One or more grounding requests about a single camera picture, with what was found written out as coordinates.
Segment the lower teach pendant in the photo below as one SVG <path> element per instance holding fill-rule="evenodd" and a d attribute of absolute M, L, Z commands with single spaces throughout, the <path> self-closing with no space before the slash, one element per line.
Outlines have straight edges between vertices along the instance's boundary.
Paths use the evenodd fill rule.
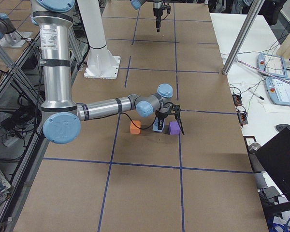
<path fill-rule="evenodd" d="M 285 82 L 276 78 L 267 77 L 265 79 L 265 88 L 273 104 L 290 106 L 290 78 L 283 78 Z"/>

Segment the orange foam block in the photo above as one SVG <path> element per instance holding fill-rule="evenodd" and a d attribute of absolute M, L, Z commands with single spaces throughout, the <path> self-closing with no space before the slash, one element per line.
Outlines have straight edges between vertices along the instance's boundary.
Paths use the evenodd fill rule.
<path fill-rule="evenodd" d="M 141 133 L 141 122 L 139 120 L 132 120 L 130 122 L 130 134 Z"/>

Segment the aluminium frame post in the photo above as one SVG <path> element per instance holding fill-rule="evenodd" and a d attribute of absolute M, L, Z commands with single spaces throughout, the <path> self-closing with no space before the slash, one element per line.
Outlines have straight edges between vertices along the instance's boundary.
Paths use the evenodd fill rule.
<path fill-rule="evenodd" d="M 264 0 L 254 0 L 250 10 L 248 11 L 248 14 L 244 20 L 244 23 L 237 35 L 237 38 L 232 46 L 232 49 L 229 53 L 229 56 L 224 64 L 222 74 L 227 75 L 229 70 L 232 67 L 233 62 L 235 61 L 235 58 L 237 54 L 240 51 L 240 48 L 242 47 L 245 38 L 250 31 L 251 26 L 253 25 L 262 5 L 264 4 Z"/>

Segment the orange connector box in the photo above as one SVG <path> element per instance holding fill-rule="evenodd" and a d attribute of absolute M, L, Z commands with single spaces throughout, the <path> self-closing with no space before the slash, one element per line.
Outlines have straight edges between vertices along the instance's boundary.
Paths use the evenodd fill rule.
<path fill-rule="evenodd" d="M 241 126 L 248 125 L 247 112 L 237 111 L 238 120 Z"/>
<path fill-rule="evenodd" d="M 241 94 L 232 94 L 233 103 L 235 106 L 242 105 L 242 96 Z"/>

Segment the light blue foam block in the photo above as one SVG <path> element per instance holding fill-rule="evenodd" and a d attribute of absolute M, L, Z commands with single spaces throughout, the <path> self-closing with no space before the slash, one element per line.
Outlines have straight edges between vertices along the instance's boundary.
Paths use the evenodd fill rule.
<path fill-rule="evenodd" d="M 153 130 L 153 131 L 156 131 L 156 132 L 162 132 L 163 129 L 164 129 L 164 121 L 163 121 L 163 129 L 158 129 L 158 128 L 157 128 L 157 120 L 158 120 L 158 119 L 155 120 L 155 122 L 154 122 L 154 124 L 153 124 L 153 126 L 152 126 L 152 130 Z"/>

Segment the purple foam block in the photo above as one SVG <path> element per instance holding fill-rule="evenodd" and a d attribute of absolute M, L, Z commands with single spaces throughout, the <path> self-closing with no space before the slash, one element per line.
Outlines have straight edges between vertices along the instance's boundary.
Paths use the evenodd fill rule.
<path fill-rule="evenodd" d="M 169 123 L 169 132 L 170 135 L 179 135 L 181 133 L 181 129 L 177 121 L 171 121 Z"/>

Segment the teach pendant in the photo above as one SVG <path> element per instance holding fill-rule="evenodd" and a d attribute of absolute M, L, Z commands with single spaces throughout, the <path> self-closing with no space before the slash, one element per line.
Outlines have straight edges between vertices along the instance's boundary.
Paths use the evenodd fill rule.
<path fill-rule="evenodd" d="M 290 106 L 290 78 L 283 78 L 285 82 L 276 78 L 267 77 L 265 79 L 265 88 L 273 104 Z"/>
<path fill-rule="evenodd" d="M 287 78 L 285 60 L 281 56 L 260 53 L 257 58 L 258 68 L 280 78 Z"/>

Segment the upper orange connector box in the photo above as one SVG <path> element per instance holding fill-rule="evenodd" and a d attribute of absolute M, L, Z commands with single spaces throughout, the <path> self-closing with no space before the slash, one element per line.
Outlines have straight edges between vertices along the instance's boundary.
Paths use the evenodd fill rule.
<path fill-rule="evenodd" d="M 242 96 L 241 94 L 232 94 L 233 103 L 235 106 L 242 105 Z"/>

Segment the upper teach pendant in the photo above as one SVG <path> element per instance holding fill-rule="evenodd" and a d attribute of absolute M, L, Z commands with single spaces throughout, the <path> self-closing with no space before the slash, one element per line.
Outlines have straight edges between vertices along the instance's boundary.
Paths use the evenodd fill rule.
<path fill-rule="evenodd" d="M 257 58 L 258 68 L 280 78 L 287 78 L 285 60 L 281 56 L 260 53 Z"/>

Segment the black laptop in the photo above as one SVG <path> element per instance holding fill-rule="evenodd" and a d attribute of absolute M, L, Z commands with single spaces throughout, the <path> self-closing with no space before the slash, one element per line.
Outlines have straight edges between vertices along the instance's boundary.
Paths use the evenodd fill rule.
<path fill-rule="evenodd" d="M 256 157 L 290 201 L 290 129 L 284 128 L 259 148 Z"/>

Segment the silver metal cylinder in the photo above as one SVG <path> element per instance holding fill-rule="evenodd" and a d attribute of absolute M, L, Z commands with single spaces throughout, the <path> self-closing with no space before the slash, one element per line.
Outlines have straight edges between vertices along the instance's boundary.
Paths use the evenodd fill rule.
<path fill-rule="evenodd" d="M 248 146 L 248 152 L 250 154 L 255 154 L 260 148 L 261 148 L 261 145 L 259 143 L 253 142 Z"/>

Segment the lower orange connector box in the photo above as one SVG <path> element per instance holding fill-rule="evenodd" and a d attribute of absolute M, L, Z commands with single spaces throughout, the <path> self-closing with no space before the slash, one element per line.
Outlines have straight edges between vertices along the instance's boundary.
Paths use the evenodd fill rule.
<path fill-rule="evenodd" d="M 247 112 L 237 111 L 238 120 L 241 126 L 248 125 Z"/>

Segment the white pedestal column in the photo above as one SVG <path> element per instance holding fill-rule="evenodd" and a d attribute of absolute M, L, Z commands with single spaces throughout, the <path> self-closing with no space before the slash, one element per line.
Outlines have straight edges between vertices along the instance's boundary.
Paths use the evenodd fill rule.
<path fill-rule="evenodd" d="M 77 4 L 90 48 L 85 77 L 116 79 L 121 57 L 113 56 L 107 48 L 99 2 L 78 0 Z"/>

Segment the long metal rod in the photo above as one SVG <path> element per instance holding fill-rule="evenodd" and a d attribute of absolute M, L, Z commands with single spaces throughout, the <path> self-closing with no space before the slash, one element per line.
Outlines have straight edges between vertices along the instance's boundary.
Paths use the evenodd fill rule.
<path fill-rule="evenodd" d="M 238 62 L 238 63 L 240 63 L 240 64 L 243 64 L 243 65 L 245 65 L 245 66 L 247 66 L 247 67 L 249 67 L 249 68 L 252 68 L 252 69 L 254 69 L 254 70 L 257 70 L 258 72 L 260 72 L 260 73 L 262 73 L 262 74 L 265 74 L 266 76 L 272 77 L 272 78 L 274 78 L 274 79 L 277 79 L 277 80 L 279 80 L 279 81 L 281 81 L 281 82 L 283 82 L 283 83 L 286 83 L 286 84 L 290 85 L 290 82 L 286 81 L 286 79 L 282 79 L 282 78 L 280 78 L 280 77 L 278 77 L 278 76 L 272 75 L 272 74 L 270 74 L 270 73 L 268 73 L 268 72 L 266 72 L 266 71 L 263 71 L 263 70 L 261 70 L 261 69 L 259 69 L 259 68 L 257 68 L 257 67 L 254 67 L 254 66 L 252 66 L 252 65 L 250 65 L 250 64 L 247 64 L 247 63 L 245 63 L 245 62 L 242 62 L 242 61 L 240 61 L 239 59 L 235 59 L 235 62 Z"/>

